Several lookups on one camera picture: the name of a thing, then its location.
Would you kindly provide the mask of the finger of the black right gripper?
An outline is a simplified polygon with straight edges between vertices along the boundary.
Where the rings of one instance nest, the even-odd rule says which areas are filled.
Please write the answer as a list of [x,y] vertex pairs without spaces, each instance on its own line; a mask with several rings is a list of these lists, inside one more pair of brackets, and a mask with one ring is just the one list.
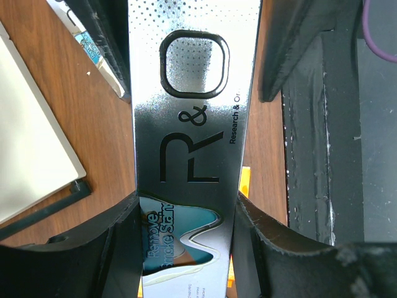
[[361,1],[263,1],[259,100],[273,101],[314,38],[334,29],[338,18],[354,16],[361,5]]
[[92,37],[120,85],[118,97],[131,101],[128,49],[128,1],[67,1]]

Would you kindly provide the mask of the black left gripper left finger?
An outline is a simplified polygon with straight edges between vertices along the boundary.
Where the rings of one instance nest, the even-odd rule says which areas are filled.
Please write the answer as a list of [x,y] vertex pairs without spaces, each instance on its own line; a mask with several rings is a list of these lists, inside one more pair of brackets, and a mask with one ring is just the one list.
[[142,272],[135,193],[46,244],[1,247],[1,297],[136,297]]

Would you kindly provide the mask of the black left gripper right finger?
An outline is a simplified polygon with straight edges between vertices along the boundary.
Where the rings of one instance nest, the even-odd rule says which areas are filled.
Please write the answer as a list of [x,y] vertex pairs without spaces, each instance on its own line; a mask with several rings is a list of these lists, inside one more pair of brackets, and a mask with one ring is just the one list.
[[326,245],[240,202],[249,239],[242,265],[232,249],[238,297],[396,297],[395,243]]

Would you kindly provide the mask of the silver toothpaste box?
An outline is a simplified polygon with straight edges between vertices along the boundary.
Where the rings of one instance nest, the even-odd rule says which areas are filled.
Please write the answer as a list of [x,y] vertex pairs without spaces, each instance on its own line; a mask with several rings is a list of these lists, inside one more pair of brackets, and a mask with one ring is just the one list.
[[75,13],[66,2],[67,1],[48,1],[47,3],[53,9],[60,21],[62,21],[65,27],[69,30],[75,41],[77,41],[77,43],[84,49],[87,56],[91,59],[93,64],[95,64],[103,78],[118,96],[121,91],[119,87],[120,85],[116,82],[115,75],[112,74],[110,66],[104,60],[104,57],[95,45],[87,29],[85,29],[81,21],[76,17]]
[[129,1],[144,297],[224,297],[262,3]]

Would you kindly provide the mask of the three-tier cream shelf rack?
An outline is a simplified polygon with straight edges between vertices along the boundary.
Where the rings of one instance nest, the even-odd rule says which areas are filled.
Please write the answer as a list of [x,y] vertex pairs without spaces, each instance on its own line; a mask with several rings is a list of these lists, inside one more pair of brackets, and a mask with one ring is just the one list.
[[1,28],[1,222],[54,193],[70,194],[1,228],[1,239],[91,194],[86,171],[4,27]]

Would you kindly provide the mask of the orange toothpaste box right lower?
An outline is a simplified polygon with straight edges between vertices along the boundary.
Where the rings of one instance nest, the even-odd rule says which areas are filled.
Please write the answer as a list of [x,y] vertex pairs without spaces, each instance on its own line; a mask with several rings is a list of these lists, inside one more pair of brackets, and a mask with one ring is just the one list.
[[[245,195],[249,194],[249,184],[251,180],[251,168],[248,166],[243,166],[240,183],[239,183],[239,191],[241,193],[241,198],[243,199]],[[234,236],[233,236],[233,253],[236,253],[238,257],[238,266],[243,264],[243,248],[247,246],[244,242],[247,242],[249,237],[244,236],[243,233],[247,233],[249,230],[246,227],[248,224],[248,220],[244,218],[244,210],[243,206],[240,205],[236,207],[235,214],[235,222],[234,222]],[[234,267],[233,267],[233,255],[231,255],[230,259],[230,268],[228,275],[228,285],[226,289],[226,295],[228,297],[237,297],[236,292],[236,280],[234,276]]]

